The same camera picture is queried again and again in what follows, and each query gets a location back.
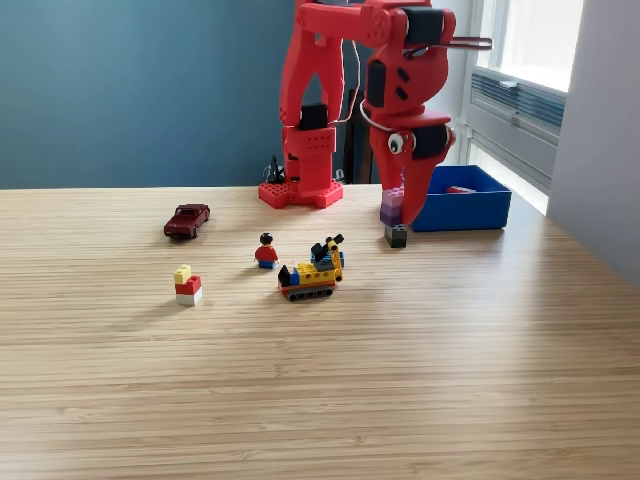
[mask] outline blue plastic box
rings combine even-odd
[[[464,187],[477,193],[447,193]],[[415,232],[504,228],[509,217],[511,190],[476,165],[436,167],[427,201],[411,225]]]

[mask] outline lego minifigure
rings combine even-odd
[[[260,268],[276,268],[278,264],[278,254],[276,250],[271,246],[273,237],[270,233],[263,233],[260,235],[260,243],[262,246],[258,247],[254,259],[258,261]]]

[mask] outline red plastic base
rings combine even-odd
[[[327,208],[343,197],[344,190],[341,183],[333,180],[331,188],[324,193],[301,197],[292,190],[290,183],[263,183],[258,188],[258,195],[262,201],[273,208],[284,208],[287,205],[313,205],[316,208]]]

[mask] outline wire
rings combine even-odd
[[[356,46],[356,42],[352,41],[351,44],[353,45],[353,53],[355,54],[356,62],[358,63],[358,82],[356,84],[356,89],[353,93],[353,98],[351,99],[351,105],[349,105],[349,113],[347,114],[347,118],[344,118],[342,120],[336,120],[335,122],[333,122],[334,124],[347,123],[349,120],[351,120],[351,115],[353,115],[353,107],[356,104],[356,99],[358,98],[358,92],[360,91],[360,55],[358,54],[358,47]]]
[[[367,115],[364,111],[364,100],[362,102],[360,102],[360,113],[362,114],[362,118],[365,119],[365,121],[369,124],[372,125],[376,128],[379,128],[380,130],[384,130],[385,132],[393,132],[393,128],[389,128],[389,127],[385,127],[384,125],[380,125],[379,123],[374,122],[373,120],[371,120],[369,118],[369,115]]]

